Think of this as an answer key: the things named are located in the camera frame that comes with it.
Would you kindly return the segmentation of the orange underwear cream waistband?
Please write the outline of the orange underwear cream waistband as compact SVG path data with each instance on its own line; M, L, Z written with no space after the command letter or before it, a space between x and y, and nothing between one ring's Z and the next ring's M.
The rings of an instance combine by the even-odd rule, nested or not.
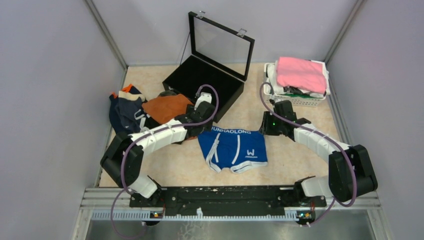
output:
M156 122L165 124L179 115L186 114L188 105L193 105L193 103L184 95L177 94L158 96L141 106Z

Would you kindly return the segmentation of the olive grey underwear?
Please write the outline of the olive grey underwear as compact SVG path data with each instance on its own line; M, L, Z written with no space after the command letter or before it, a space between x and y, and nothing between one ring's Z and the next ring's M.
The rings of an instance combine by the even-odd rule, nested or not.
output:
M158 95L158 97L169 97L169 96L176 96L177 95L177 93L175 93L174 91L172 91L172 90L165 90L165 91L162 91L159 95Z

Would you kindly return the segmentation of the royal blue underwear white trim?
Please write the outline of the royal blue underwear white trim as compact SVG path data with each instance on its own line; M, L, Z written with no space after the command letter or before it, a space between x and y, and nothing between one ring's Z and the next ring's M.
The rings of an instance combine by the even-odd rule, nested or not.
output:
M213 126L197 139L207 166L217 173L229 169L241 174L268 165L265 137L259 131Z

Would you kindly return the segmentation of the black underwear white trim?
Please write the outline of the black underwear white trim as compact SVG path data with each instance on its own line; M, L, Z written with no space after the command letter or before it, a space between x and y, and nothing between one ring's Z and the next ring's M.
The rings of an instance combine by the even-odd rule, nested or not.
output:
M134 113L134 120L135 123L132 130L134 133L145 132L161 125L161 123L154 120L149 114L141 109Z

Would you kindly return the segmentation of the black display case glass lid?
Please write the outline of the black display case glass lid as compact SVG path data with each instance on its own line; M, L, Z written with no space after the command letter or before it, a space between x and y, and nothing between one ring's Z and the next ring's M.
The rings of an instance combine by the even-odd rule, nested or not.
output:
M190 54L163 82L165 90L194 100L200 86L211 85L219 102L218 123L244 91L255 40L246 30L231 29L206 18L203 12L188 13Z

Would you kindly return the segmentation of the dark blue underwear cream waistband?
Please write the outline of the dark blue underwear cream waistband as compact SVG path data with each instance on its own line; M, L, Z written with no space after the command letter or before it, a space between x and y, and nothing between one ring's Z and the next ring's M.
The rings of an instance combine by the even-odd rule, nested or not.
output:
M115 107L120 123L129 133L139 133L145 127L147 114L142 108L146 101L142 93L119 91L118 104Z

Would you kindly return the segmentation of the navy underwear orange waistband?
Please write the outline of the navy underwear orange waistband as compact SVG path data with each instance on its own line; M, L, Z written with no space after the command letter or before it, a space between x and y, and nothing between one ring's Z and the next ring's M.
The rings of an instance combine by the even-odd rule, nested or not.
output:
M134 113L140 109L138 106L138 98L131 100L126 96L119 97L115 92L112 92L108 98L110 100L108 116L114 131L116 133L134 133Z

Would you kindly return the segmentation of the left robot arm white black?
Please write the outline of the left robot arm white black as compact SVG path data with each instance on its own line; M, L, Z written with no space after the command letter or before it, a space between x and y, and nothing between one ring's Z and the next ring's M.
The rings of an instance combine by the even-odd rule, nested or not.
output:
M186 114L144 132L116 134L100 160L100 166L118 187L131 195L141 195L147 206L156 206L161 198L160 186L142 173L143 158L163 147L180 144L211 130L217 112L212 100L210 93L202 92L197 95L194 105L188 105Z

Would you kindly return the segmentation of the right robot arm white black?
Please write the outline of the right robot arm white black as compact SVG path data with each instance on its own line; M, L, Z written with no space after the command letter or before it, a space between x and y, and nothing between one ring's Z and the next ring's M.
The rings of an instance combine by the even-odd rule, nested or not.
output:
M326 176L310 176L294 183L293 200L307 206L314 197L334 197L348 202L378 188L378 181L363 145L351 146L319 132L306 118L298 118L289 100L273 104L273 111L264 111L260 133L285 136L317 154L328 165Z

